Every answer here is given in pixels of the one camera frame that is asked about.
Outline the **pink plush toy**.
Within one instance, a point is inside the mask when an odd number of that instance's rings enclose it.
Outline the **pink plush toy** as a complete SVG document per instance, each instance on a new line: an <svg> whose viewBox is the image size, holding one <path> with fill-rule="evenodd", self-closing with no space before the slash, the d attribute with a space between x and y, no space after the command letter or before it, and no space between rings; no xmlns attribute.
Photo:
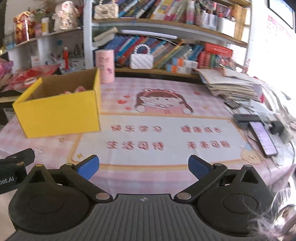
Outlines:
<svg viewBox="0 0 296 241"><path fill-rule="evenodd" d="M62 94L72 94L72 93L79 93L79 92L84 92L86 89L83 86L78 86L73 92L70 91L64 91Z"/></svg>

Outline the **black smartphone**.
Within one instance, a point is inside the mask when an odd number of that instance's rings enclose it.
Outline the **black smartphone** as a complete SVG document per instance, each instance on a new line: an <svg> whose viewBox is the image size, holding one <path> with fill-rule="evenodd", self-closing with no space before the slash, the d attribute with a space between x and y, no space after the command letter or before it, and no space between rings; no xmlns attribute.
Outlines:
<svg viewBox="0 0 296 241"><path fill-rule="evenodd" d="M278 154L277 149L263 123L259 121L251 121L249 122L249 126L251 131L255 134L263 155L266 158L276 156Z"/></svg>

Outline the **yellow cardboard box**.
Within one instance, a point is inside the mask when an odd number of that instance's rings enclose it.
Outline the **yellow cardboard box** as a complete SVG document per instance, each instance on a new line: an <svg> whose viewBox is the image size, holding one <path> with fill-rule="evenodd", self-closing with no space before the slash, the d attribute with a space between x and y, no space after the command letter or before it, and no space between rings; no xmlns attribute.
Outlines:
<svg viewBox="0 0 296 241"><path fill-rule="evenodd" d="M13 103L27 138L88 133L100 130L99 69L39 78ZM78 86L86 91L72 94Z"/></svg>

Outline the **pink cartoon table mat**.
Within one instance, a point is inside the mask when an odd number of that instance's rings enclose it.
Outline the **pink cartoon table mat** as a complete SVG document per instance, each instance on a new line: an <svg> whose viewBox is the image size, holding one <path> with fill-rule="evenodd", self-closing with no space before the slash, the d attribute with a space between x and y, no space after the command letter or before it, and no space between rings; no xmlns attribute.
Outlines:
<svg viewBox="0 0 296 241"><path fill-rule="evenodd" d="M202 85L117 78L101 86L99 119L97 132L27 138L13 118L1 130L1 157L31 148L35 163L58 168L97 155L100 169L92 181L111 194L175 194L195 182L187 166L192 154L230 169L252 164L274 190L293 164L291 145L280 140L277 156L265 158L251 132Z"/></svg>

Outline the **red plastic wrapped plate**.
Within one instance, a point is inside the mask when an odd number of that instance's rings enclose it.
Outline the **red plastic wrapped plate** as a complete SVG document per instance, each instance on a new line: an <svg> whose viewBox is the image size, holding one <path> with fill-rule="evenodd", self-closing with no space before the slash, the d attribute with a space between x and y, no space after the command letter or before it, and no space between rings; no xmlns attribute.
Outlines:
<svg viewBox="0 0 296 241"><path fill-rule="evenodd" d="M2 92L9 90L25 90L39 78L53 74L60 74L60 64L37 66L20 71L4 84Z"/></svg>

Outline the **orange white box lower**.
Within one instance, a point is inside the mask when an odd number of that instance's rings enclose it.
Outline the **orange white box lower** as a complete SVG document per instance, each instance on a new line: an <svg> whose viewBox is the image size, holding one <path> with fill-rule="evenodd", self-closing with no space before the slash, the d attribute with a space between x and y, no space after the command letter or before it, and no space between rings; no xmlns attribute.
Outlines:
<svg viewBox="0 0 296 241"><path fill-rule="evenodd" d="M180 73L180 74L192 74L192 69L183 67L183 66L177 66L177 65L166 65L166 71L167 72L173 72L173 73Z"/></svg>

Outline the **orange white box upper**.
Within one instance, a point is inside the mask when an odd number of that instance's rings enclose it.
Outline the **orange white box upper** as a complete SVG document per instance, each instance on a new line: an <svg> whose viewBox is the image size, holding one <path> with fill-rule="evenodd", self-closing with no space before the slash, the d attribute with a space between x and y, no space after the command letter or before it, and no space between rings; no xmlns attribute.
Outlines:
<svg viewBox="0 0 296 241"><path fill-rule="evenodd" d="M187 59L182 59L182 58L173 58L171 61L171 64L175 65L175 66L181 66L181 67L186 67L186 68L191 68L191 69L198 68L198 62L192 61L192 60L187 60Z"/></svg>

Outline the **pink cylinder container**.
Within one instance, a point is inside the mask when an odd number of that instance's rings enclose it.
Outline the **pink cylinder container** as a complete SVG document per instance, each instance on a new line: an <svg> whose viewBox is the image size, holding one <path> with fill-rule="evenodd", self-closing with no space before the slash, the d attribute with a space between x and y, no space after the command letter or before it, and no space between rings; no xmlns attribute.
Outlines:
<svg viewBox="0 0 296 241"><path fill-rule="evenodd" d="M109 84L114 82L115 78L115 61L114 61L114 50L96 50L95 51L95 64L99 69L100 83Z"/></svg>

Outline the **red doll figurine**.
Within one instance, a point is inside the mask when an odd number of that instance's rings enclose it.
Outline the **red doll figurine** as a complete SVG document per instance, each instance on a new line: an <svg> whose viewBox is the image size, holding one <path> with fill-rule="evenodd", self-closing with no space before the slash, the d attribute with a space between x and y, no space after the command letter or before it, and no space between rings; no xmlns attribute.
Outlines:
<svg viewBox="0 0 296 241"><path fill-rule="evenodd" d="M63 48L63 59L64 59L64 65L65 65L65 70L69 70L69 53L68 53L68 48L64 46Z"/></svg>

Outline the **white quilted pearl handbag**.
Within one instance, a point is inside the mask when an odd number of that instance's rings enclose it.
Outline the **white quilted pearl handbag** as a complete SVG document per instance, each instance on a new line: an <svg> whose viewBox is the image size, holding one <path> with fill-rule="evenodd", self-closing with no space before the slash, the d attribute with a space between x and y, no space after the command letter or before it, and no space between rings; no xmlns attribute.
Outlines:
<svg viewBox="0 0 296 241"><path fill-rule="evenodd" d="M145 47L147 53L138 54L138 50L141 47ZM154 56L151 54L151 49L146 44L139 44L135 47L133 53L130 55L130 64L131 69L135 70L150 70L154 67Z"/></svg>

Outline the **red boxed book set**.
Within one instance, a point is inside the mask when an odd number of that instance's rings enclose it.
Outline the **red boxed book set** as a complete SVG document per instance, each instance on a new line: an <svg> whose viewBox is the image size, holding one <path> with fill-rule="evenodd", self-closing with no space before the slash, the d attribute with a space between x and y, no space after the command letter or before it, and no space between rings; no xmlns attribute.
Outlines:
<svg viewBox="0 0 296 241"><path fill-rule="evenodd" d="M206 53L211 53L215 55L221 55L223 57L232 58L233 50L228 49L226 47L212 44L212 43L205 43L204 44L204 51Z"/></svg>

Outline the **red festive doll decoration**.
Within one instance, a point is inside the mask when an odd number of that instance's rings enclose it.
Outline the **red festive doll decoration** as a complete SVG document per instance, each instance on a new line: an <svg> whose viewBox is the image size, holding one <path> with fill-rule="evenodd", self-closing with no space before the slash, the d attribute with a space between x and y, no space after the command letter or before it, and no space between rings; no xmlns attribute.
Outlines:
<svg viewBox="0 0 296 241"><path fill-rule="evenodd" d="M24 11L14 18L14 32L16 44L35 37L35 11Z"/></svg>

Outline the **white yellow label bottle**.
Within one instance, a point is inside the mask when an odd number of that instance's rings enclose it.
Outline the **white yellow label bottle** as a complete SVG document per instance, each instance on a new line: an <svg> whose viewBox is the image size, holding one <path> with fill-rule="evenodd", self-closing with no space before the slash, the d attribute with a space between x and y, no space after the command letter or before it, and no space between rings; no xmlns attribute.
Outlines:
<svg viewBox="0 0 296 241"><path fill-rule="evenodd" d="M49 33L49 23L50 23L50 18L42 18L41 19L41 27L42 27L42 35L48 35Z"/></svg>

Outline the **cream quilted pearl handbag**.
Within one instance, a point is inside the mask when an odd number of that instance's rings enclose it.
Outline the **cream quilted pearl handbag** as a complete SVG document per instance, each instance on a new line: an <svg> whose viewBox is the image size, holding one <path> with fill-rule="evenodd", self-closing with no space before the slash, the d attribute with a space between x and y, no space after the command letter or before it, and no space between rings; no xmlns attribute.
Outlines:
<svg viewBox="0 0 296 241"><path fill-rule="evenodd" d="M115 1L111 1L108 4L103 4L103 1L99 1L99 4L94 7L95 20L102 19L116 19L119 14L119 6Z"/></svg>

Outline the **white bookshelf frame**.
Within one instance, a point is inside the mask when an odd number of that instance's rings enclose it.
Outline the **white bookshelf frame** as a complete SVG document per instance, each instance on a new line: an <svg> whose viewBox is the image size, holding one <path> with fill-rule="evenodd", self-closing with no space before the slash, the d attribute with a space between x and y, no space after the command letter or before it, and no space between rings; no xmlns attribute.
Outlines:
<svg viewBox="0 0 296 241"><path fill-rule="evenodd" d="M247 58L249 44L241 40L235 39L229 35L198 27L196 25L187 25L184 23L152 20L152 19L135 19L135 18L115 18L95 20L92 18L93 5L96 1L86 1L84 5L84 51L86 67L93 65L92 51L95 49L92 45L93 37L107 31L112 27L116 27L121 34L149 35L160 36L167 39L188 39L197 42L209 42L224 47L236 45L245 48L244 57Z"/></svg>

